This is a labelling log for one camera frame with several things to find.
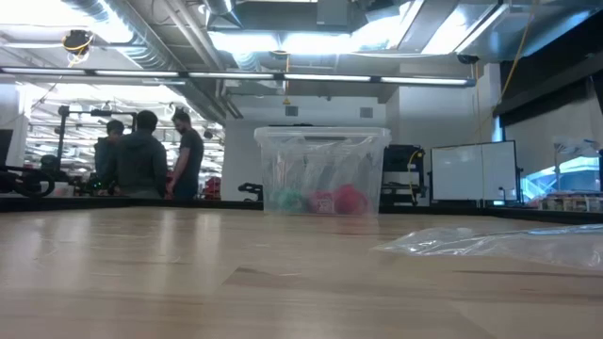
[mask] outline workbench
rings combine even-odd
[[[430,227],[127,207],[0,214],[2,338],[600,338],[603,272],[371,250]]]

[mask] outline gray t-shirt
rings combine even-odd
[[[183,148],[190,149],[187,166],[180,176],[176,186],[183,187],[198,187],[199,186],[199,170],[201,169],[201,161],[204,157],[204,141],[199,136],[199,133],[194,129],[186,131],[180,139],[180,150]]]

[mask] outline plastic bag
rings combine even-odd
[[[603,270],[603,224],[489,234],[470,228],[432,228],[405,235],[374,250],[414,256],[510,257]]]

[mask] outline cable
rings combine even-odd
[[[83,45],[82,45],[82,46],[84,46],[84,47],[82,47],[82,48],[79,50],[79,53],[77,53],[77,56],[75,56],[75,58],[72,60],[72,62],[70,62],[70,63],[69,63],[69,66],[67,66],[67,68],[71,68],[71,67],[74,65],[74,61],[75,61],[76,59],[79,59],[79,56],[81,56],[81,55],[82,55],[82,52],[84,52],[84,50],[86,49],[86,46],[88,46],[88,45],[90,44],[90,42],[91,42],[91,41],[92,41],[92,38],[90,38],[90,40],[88,40],[88,42],[86,42],[85,44],[83,44]],[[46,91],[46,93],[44,93],[44,95],[43,95],[43,96],[42,96],[42,97],[41,97],[41,98],[40,98],[40,99],[39,99],[39,100],[38,100],[38,101],[37,101],[35,104],[33,104],[33,105],[30,107],[30,110],[33,112],[33,111],[34,111],[34,109],[38,108],[38,106],[39,106],[39,105],[41,105],[41,104],[44,102],[44,100],[46,99],[46,97],[48,97],[48,94],[50,94],[50,92],[52,92],[52,91],[53,91],[53,90],[54,90],[54,89],[57,87],[57,85],[58,85],[58,82],[56,82],[56,83],[55,83],[55,84],[54,84],[54,85],[53,85],[51,88],[49,88],[49,89]]]
[[[511,66],[511,70],[509,71],[509,76],[507,76],[507,81],[505,82],[505,86],[503,87],[502,92],[500,93],[500,96],[498,97],[497,104],[492,107],[492,112],[488,116],[486,116],[486,118],[480,123],[479,130],[484,126],[484,124],[486,124],[488,122],[488,120],[492,119],[492,115],[494,114],[494,111],[497,109],[498,105],[500,105],[500,103],[502,102],[502,98],[505,95],[505,92],[507,91],[509,84],[511,83],[511,79],[513,78],[515,69],[517,68],[517,63],[519,62],[519,59],[521,58],[521,56],[523,54],[524,45],[526,43],[526,37],[528,36],[528,32],[530,32],[530,26],[531,26],[531,23],[533,22],[534,16],[536,15],[536,8],[538,8],[539,4],[540,4],[540,0],[532,0],[528,23],[526,24],[526,28],[524,28],[524,34],[521,37],[521,42],[519,43],[519,48],[517,49],[517,53],[515,54],[515,59],[513,60],[513,66]],[[478,131],[475,131],[473,133],[473,136],[471,136],[471,137],[473,138],[476,133],[478,133]]]
[[[413,204],[416,203],[415,192],[413,191],[413,173],[411,172],[411,165],[413,164],[413,159],[417,153],[421,152],[421,150],[416,150],[413,155],[411,155],[411,159],[408,160],[408,165],[406,168],[408,169],[408,186],[411,189],[411,197],[413,198]]]
[[[85,49],[88,45],[90,45],[92,43],[92,41],[94,40],[94,35],[92,34],[92,36],[90,37],[90,39],[88,39],[88,41],[86,41],[85,43],[77,46],[77,47],[67,47],[65,46],[65,40],[67,39],[67,37],[63,37],[63,39],[61,40],[61,42],[63,43],[63,47],[68,50],[68,51],[79,51],[80,54],[82,53],[82,50]]]

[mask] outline red ball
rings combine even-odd
[[[317,191],[310,195],[310,211],[318,214],[333,214],[333,195],[327,191]]]
[[[333,197],[334,209],[338,214],[362,216],[368,212],[367,197],[351,184],[342,185]]]

